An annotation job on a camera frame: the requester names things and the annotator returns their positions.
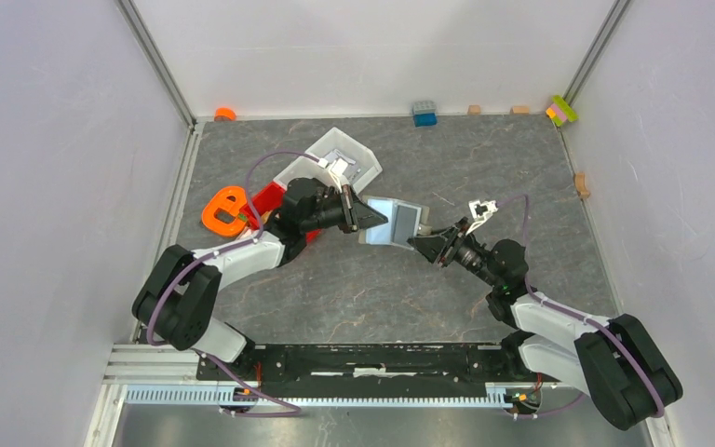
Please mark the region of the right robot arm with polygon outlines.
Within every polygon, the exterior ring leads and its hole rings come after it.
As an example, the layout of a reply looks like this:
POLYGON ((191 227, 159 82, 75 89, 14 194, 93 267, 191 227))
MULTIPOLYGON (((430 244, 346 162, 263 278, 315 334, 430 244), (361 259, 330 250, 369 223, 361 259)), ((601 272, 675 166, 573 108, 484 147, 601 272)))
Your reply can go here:
POLYGON ((492 315, 513 330, 501 343, 507 377, 555 378, 589 397, 621 430, 663 416, 683 397, 679 377, 638 318, 594 316, 548 298, 527 279, 522 244, 501 239, 487 247, 468 227, 462 219, 408 241, 431 264, 458 264, 490 286, 486 302, 492 315))

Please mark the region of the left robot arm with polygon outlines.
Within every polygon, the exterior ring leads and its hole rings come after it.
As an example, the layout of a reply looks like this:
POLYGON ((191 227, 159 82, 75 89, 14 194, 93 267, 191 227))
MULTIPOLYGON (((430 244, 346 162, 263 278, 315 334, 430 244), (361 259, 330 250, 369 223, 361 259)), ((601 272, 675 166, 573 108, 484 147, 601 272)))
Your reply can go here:
POLYGON ((219 359, 231 378, 244 379, 255 367, 252 342, 213 317, 218 293, 250 275, 289 263, 306 247, 311 232, 337 227, 350 234, 387 221, 350 184, 294 179, 262 230, 210 249, 166 248, 136 296, 131 314, 146 325, 149 344, 203 352, 219 359))

